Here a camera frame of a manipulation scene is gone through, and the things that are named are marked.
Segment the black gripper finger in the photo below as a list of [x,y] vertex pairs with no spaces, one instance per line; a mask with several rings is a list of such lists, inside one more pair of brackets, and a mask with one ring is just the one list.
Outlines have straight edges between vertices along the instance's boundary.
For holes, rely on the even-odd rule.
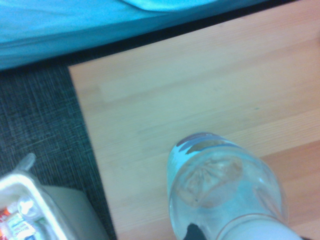
[[203,231],[194,223],[187,227],[186,240],[207,240]]

